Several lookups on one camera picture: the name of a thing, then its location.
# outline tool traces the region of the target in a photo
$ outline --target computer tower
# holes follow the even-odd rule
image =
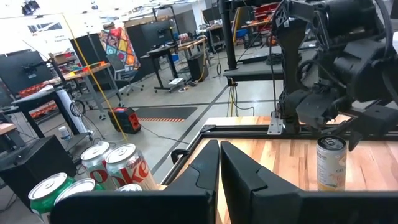
[[[199,82],[202,82],[209,75],[206,64],[203,64],[203,62],[205,62],[204,59],[205,58],[203,51],[197,52],[187,59],[189,71],[191,72],[191,77],[193,81],[198,80]]]
[[[38,139],[20,155],[0,157],[0,177],[29,209],[28,194],[42,180],[59,172],[76,175],[76,166],[55,135]]]

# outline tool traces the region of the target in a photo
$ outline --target black monitor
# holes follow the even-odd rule
[[[0,77],[10,92],[18,95],[21,90],[53,78],[50,69],[44,63],[35,68],[29,68],[40,62],[43,62],[43,59],[38,52],[0,57]]]
[[[174,35],[169,21],[157,21],[142,25],[142,31],[149,45],[162,45],[174,42]]]

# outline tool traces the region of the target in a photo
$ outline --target colorful quilt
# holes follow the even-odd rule
[[[140,63],[134,49],[132,48],[129,36],[122,27],[111,30],[102,30],[98,35],[107,55],[118,55],[126,68],[138,69],[140,67]]]

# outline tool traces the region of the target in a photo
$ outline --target yellow cable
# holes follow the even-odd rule
[[[116,121],[116,124],[117,124],[117,126],[118,126],[120,132],[122,133],[124,140],[125,140],[126,142],[128,142],[128,141],[127,141],[127,136],[126,136],[126,134],[123,132],[122,127],[121,127],[120,124],[119,124],[119,120],[118,120],[118,118],[116,117],[116,115],[115,115],[115,113],[114,113],[114,111],[113,111],[113,109],[112,109],[111,104],[109,103],[107,97],[105,96],[104,91],[102,90],[102,88],[101,88],[101,86],[100,86],[100,83],[98,83],[98,80],[95,78],[93,71],[91,71],[91,68],[90,68],[90,66],[88,65],[88,62],[87,62],[85,56],[83,55],[83,52],[81,51],[81,48],[80,48],[79,44],[77,43],[77,40],[76,40],[75,36],[73,35],[72,29],[71,29],[70,26],[69,26],[69,23],[68,23],[68,21],[67,21],[67,18],[65,17],[64,14],[62,14],[62,16],[63,16],[63,19],[65,20],[65,22],[67,23],[68,29],[69,29],[69,31],[70,31],[70,33],[71,33],[71,35],[72,35],[72,38],[73,38],[73,40],[74,40],[74,42],[75,42],[75,44],[76,44],[76,47],[77,47],[77,49],[78,49],[78,51],[79,51],[79,53],[80,53],[80,55],[81,55],[81,57],[82,57],[84,63],[85,63],[86,66],[88,67],[88,71],[90,72],[91,77],[93,77],[93,80],[94,80],[94,82],[97,84],[99,91],[100,91],[101,94],[104,96],[105,102],[106,102],[106,104],[108,105],[108,107],[110,108],[110,110],[111,110],[111,112],[112,112],[112,115],[113,115],[113,118],[114,118],[114,120]]]

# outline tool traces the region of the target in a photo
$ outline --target silver can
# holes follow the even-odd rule
[[[339,191],[346,185],[347,145],[337,136],[323,136],[317,142],[318,190]]]
[[[63,192],[55,199],[54,205],[59,203],[61,200],[80,193],[80,192],[91,192],[94,190],[104,190],[104,188],[95,183],[95,180],[92,178],[84,178],[81,180],[76,181],[67,189],[63,190]]]
[[[127,184],[116,191],[142,191],[142,188],[138,184]]]
[[[100,184],[106,190],[115,190],[117,187],[106,171],[105,159],[110,151],[111,147],[108,142],[99,142],[86,149],[80,158],[81,164],[89,177],[94,179],[97,184]]]
[[[106,157],[106,170],[118,187],[138,184],[143,190],[157,190],[147,162],[134,144],[119,146]]]

